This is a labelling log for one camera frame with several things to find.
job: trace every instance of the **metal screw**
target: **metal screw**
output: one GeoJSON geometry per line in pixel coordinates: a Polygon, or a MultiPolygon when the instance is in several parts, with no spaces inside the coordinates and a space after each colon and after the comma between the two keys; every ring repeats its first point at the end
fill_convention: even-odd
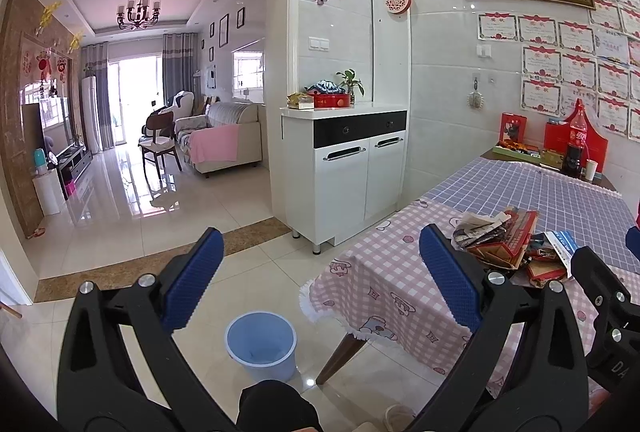
{"type": "Polygon", "coordinates": [[[487,279],[491,284],[496,286],[501,286],[504,284],[505,278],[502,273],[498,273],[497,271],[492,271],[489,275],[487,275],[487,279]]]}
{"type": "Polygon", "coordinates": [[[552,280],[551,282],[549,282],[549,289],[554,293],[561,293],[564,287],[557,280],[552,280]]]}
{"type": "Polygon", "coordinates": [[[155,283],[156,283],[156,277],[154,277],[150,273],[142,275],[142,277],[140,277],[138,279],[138,285],[140,285],[142,287],[149,287],[149,286],[152,286],[155,283]]]}
{"type": "Polygon", "coordinates": [[[82,282],[79,289],[83,295],[86,295],[87,293],[91,293],[91,291],[94,290],[94,283],[86,280],[82,282]]]}

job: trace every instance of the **potted plant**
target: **potted plant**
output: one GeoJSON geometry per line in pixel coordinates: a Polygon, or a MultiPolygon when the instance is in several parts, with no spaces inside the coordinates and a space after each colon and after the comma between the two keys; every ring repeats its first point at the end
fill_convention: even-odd
{"type": "Polygon", "coordinates": [[[351,95],[351,104],[353,105],[356,99],[355,95],[353,94],[354,87],[358,87],[360,89],[360,93],[364,95],[362,82],[359,79],[356,79],[356,71],[352,68],[348,68],[344,72],[336,72],[335,74],[342,78],[342,82],[340,85],[347,87],[347,94],[351,95]]]}

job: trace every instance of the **bucket rim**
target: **bucket rim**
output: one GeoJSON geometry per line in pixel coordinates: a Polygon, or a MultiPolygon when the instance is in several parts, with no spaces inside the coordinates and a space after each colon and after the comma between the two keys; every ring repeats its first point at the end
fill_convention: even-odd
{"type": "Polygon", "coordinates": [[[285,360],[287,360],[289,358],[289,356],[291,356],[291,354],[293,354],[293,351],[296,350],[296,345],[297,344],[298,344],[298,335],[296,334],[296,330],[294,329],[294,327],[291,324],[291,322],[289,322],[289,320],[287,320],[284,316],[279,315],[277,313],[273,313],[272,311],[249,311],[248,313],[244,313],[244,314],[242,314],[240,316],[237,316],[233,320],[231,320],[231,322],[229,322],[229,325],[225,329],[225,348],[226,348],[226,352],[228,352],[228,354],[234,360],[236,360],[236,362],[238,362],[239,364],[244,365],[246,367],[253,367],[253,368],[275,367],[276,365],[279,365],[282,362],[284,362],[285,360]],[[241,318],[244,318],[244,317],[249,316],[249,315],[255,315],[255,314],[272,315],[272,316],[278,317],[281,320],[284,320],[285,322],[287,322],[287,325],[289,326],[289,329],[291,329],[291,333],[293,334],[293,343],[291,344],[291,347],[290,347],[289,351],[287,351],[287,354],[285,354],[279,360],[276,360],[275,362],[271,362],[270,364],[251,364],[250,362],[246,362],[242,358],[240,358],[238,355],[236,355],[236,353],[231,350],[231,347],[229,347],[229,340],[228,340],[229,330],[234,325],[234,323],[238,322],[238,320],[240,320],[241,318]]]}

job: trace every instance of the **ceiling light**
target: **ceiling light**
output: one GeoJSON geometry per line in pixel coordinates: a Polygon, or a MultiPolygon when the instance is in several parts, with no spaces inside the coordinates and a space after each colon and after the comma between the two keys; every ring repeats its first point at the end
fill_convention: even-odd
{"type": "Polygon", "coordinates": [[[124,20],[124,6],[118,6],[118,27],[122,30],[146,29],[158,23],[160,16],[160,2],[154,2],[153,16],[149,17],[149,0],[140,0],[135,5],[133,0],[127,3],[127,22],[124,20]]]}

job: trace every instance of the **soda bottle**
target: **soda bottle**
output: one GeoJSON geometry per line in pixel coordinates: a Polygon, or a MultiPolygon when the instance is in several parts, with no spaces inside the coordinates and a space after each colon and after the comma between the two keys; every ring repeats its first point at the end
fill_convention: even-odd
{"type": "Polygon", "coordinates": [[[581,99],[577,100],[578,113],[569,125],[569,141],[567,141],[566,154],[562,160],[561,172],[569,177],[579,179],[582,172],[582,151],[587,146],[587,118],[581,99]]]}

